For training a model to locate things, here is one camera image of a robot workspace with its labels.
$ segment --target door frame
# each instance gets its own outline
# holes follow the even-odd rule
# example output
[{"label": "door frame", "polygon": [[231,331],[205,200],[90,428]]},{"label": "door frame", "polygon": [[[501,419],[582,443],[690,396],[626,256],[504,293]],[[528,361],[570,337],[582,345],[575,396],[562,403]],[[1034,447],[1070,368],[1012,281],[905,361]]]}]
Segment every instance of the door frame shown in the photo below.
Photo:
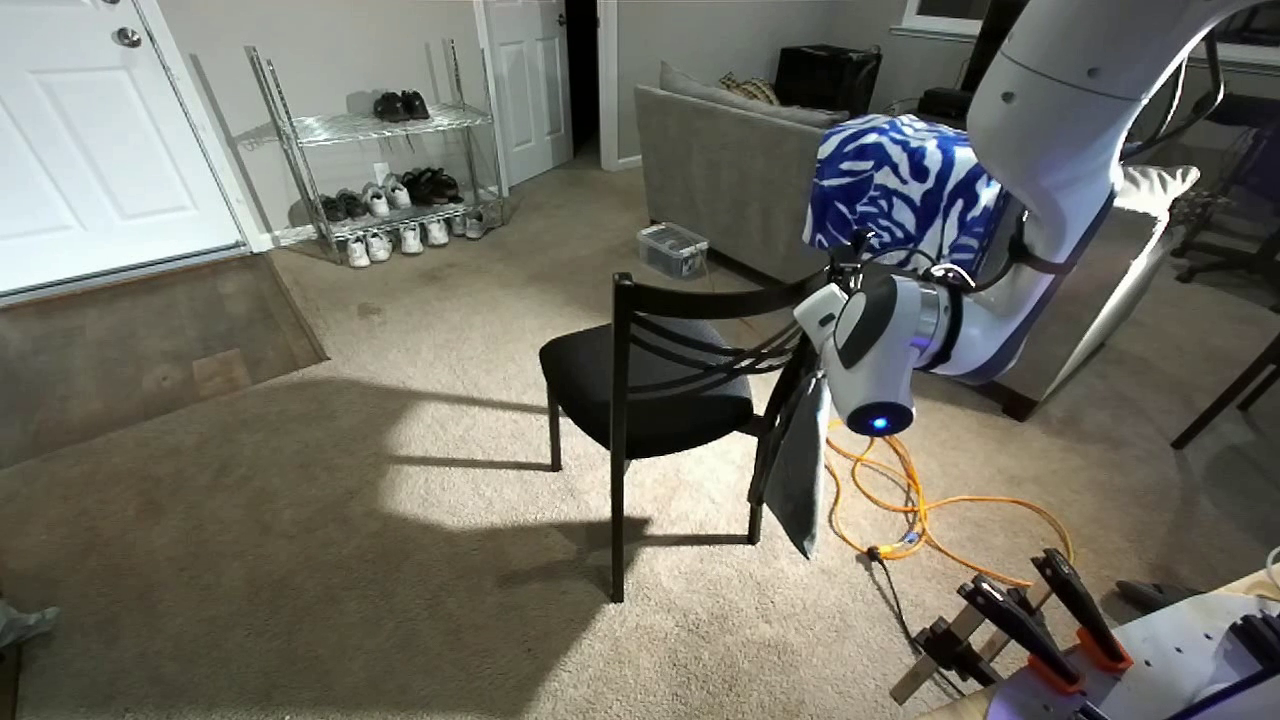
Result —
[{"label": "door frame", "polygon": [[265,220],[257,217],[257,203],[243,187],[243,176],[235,174],[231,158],[235,149],[227,149],[227,139],[219,137],[218,120],[211,120],[211,108],[218,104],[211,96],[205,96],[191,80],[191,69],[185,62],[185,52],[175,47],[172,32],[167,32],[167,19],[166,19],[166,10],[162,0],[132,0],[136,17],[145,19],[147,38],[153,38],[153,47],[166,63],[166,78],[167,78],[167,90],[175,91],[175,104],[179,114],[189,118],[189,128],[199,144],[199,158],[231,211],[231,225],[241,231],[241,245],[251,247],[251,254],[272,254],[278,242],[272,242],[272,230],[265,230]]},{"label": "door frame", "polygon": [[[478,17],[478,45],[486,52],[486,100],[497,118],[497,176],[501,187],[510,191],[510,137],[504,137],[504,114],[497,104],[497,78],[494,78],[494,29],[488,29],[488,5],[474,0],[474,17]],[[619,158],[615,149],[615,0],[596,0],[596,17],[599,17],[599,45],[596,45],[596,69],[599,69],[599,167],[615,174],[615,167],[637,167],[637,158]]]}]

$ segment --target chair seat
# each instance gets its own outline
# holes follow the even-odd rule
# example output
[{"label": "chair seat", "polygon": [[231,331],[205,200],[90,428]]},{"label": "chair seat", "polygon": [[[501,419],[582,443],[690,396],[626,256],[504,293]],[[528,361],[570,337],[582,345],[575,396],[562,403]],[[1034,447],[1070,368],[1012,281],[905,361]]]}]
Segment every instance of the chair seat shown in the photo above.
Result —
[{"label": "chair seat", "polygon": [[[726,347],[719,331],[704,322],[656,322],[682,337]],[[555,337],[541,347],[550,390],[563,418],[609,447],[609,393],[614,393],[614,325]],[[690,366],[633,345],[633,390],[690,377]],[[717,390],[637,393],[627,403],[627,455],[667,455],[753,426],[753,386],[732,377]]]}]

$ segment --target metal shelving rack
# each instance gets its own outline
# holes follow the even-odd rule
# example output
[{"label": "metal shelving rack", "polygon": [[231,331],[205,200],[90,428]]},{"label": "metal shelving rack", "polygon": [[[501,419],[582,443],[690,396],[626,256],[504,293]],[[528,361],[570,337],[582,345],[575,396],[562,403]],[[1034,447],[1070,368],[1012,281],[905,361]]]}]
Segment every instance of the metal shelving rack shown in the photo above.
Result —
[{"label": "metal shelving rack", "polygon": [[[316,220],[316,231],[332,256],[342,256],[345,237],[370,231],[370,230],[393,230],[403,220],[461,220],[474,231],[501,225],[504,200],[482,191],[482,167],[478,167],[478,134],[494,128],[488,114],[467,108],[467,104],[427,104],[427,120],[403,120],[403,123],[387,123],[387,120],[361,118],[361,114],[296,118],[289,108],[278,63],[265,62],[257,47],[243,47],[243,58],[249,58],[249,69],[260,85],[265,104],[269,104],[269,128],[249,134],[241,139],[243,144],[257,144],[269,137],[281,139],[289,176],[292,176],[296,191],[304,196],[309,217]],[[316,186],[309,152],[345,149],[345,144],[413,139],[413,137],[453,137],[453,134],[465,137],[465,166],[467,166],[465,203],[396,208],[387,217],[357,217],[357,220],[330,220],[324,217],[321,186]]]}]

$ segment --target chair backrest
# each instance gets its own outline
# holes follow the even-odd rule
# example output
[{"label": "chair backrest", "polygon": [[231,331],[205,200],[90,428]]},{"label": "chair backrest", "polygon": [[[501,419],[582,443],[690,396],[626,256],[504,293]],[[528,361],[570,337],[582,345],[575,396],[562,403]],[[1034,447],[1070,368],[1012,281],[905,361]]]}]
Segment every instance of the chair backrest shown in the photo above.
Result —
[{"label": "chair backrest", "polygon": [[[806,380],[806,337],[791,322],[776,331],[766,331],[756,345],[719,345],[719,337],[704,331],[712,322],[753,322],[770,312],[791,312],[807,293],[819,290],[825,277],[807,277],[797,286],[776,286],[759,293],[678,293],[656,286],[637,286],[627,271],[614,281],[614,442],[627,438],[627,403],[633,399],[674,399],[726,390],[743,377],[785,374],[770,408],[756,418],[756,434],[770,434],[797,403],[797,390]],[[633,380],[633,347],[656,353],[674,361],[674,368],[690,368],[651,386]]]}]

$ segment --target yellow cable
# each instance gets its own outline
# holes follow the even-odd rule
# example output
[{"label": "yellow cable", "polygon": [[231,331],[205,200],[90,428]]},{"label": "yellow cable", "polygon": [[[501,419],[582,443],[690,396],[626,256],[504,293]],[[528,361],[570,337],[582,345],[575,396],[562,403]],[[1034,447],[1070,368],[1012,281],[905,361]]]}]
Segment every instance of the yellow cable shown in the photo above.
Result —
[{"label": "yellow cable", "polygon": [[[898,455],[899,472],[887,468],[887,465],[881,465],[881,459],[873,459],[878,443],[887,443],[887,452]],[[1019,497],[946,497],[946,502],[929,502],[929,497],[923,497],[923,483],[919,483],[919,472],[916,472],[916,459],[913,459],[913,452],[905,447],[905,442],[869,442],[865,452],[847,452],[847,447],[840,447],[837,442],[830,442],[830,447],[847,459],[847,483],[854,483],[869,504],[905,518],[905,523],[913,528],[913,535],[905,535],[899,545],[873,545],[886,560],[907,560],[907,557],[916,557],[919,545],[923,545],[923,549],[937,549],[946,560],[954,560],[954,566],[959,566],[959,568],[969,568],[969,573],[994,577],[994,581],[1002,581],[1002,584],[1030,587],[1034,581],[994,573],[994,568],[985,568],[985,566],[954,553],[948,545],[939,545],[939,542],[931,535],[929,523],[931,523],[937,514],[946,514],[946,509],[978,509],[978,504],[997,504],[997,509],[1006,504],[1006,509],[1023,509],[1023,514],[1034,514],[1034,518],[1039,518],[1039,522],[1054,528],[1054,535],[1060,542],[1060,553],[1072,557],[1072,535],[1070,535],[1070,528],[1065,528],[1049,509],[1039,509],[1039,504],[1034,504],[1034,502],[1019,502]],[[840,545],[847,545],[854,553],[862,553],[862,557],[873,553],[873,549],[857,545],[857,542],[840,528],[840,522],[837,522],[840,502],[843,502],[840,472],[837,472],[832,465],[825,465],[825,468],[830,468],[830,480],[832,480],[830,528],[832,528],[832,534],[840,535]],[[878,472],[881,480],[898,483],[898,488],[905,494],[905,502],[893,504],[893,502],[878,497],[878,494],[862,480],[862,468],[869,468],[869,472]]]}]

